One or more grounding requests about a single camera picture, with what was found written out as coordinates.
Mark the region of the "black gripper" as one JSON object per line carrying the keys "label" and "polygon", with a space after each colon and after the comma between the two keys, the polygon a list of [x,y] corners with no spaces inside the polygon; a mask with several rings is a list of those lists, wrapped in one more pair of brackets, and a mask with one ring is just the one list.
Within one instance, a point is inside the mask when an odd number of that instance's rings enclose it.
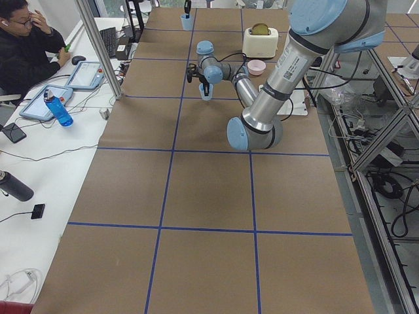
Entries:
{"label": "black gripper", "polygon": [[[184,12],[185,12],[185,18],[190,18],[191,13],[191,0],[185,0],[184,2]],[[197,77],[199,81],[202,83],[202,93],[204,96],[209,96],[210,94],[210,83],[206,79],[206,77],[203,74],[198,73]]]}

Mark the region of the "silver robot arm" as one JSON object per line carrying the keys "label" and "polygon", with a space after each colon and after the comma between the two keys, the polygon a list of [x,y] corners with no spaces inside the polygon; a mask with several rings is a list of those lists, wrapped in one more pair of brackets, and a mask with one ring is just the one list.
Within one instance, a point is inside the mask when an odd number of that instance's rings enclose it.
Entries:
{"label": "silver robot arm", "polygon": [[278,111],[317,57],[330,50],[341,54],[370,50],[384,39],[387,1],[295,1],[289,12],[289,41],[273,71],[260,90],[248,77],[244,65],[215,59],[213,44],[201,41],[196,47],[197,64],[189,64],[187,80],[200,80],[204,100],[211,88],[230,81],[245,108],[231,118],[227,138],[235,150],[268,149],[282,138]]}

